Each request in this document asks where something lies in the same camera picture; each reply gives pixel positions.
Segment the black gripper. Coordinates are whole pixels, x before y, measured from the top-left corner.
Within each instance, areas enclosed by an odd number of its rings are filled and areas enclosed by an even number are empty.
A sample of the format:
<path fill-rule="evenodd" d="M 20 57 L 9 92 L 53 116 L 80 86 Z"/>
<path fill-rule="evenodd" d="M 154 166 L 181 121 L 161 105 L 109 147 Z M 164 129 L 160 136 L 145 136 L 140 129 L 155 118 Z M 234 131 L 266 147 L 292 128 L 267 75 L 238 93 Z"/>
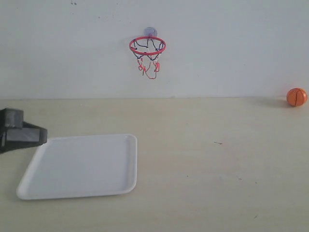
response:
<path fill-rule="evenodd" d="M 25 122 L 24 111 L 4 108 L 0 111 L 0 152 L 38 147 L 47 142 L 47 129 Z"/>

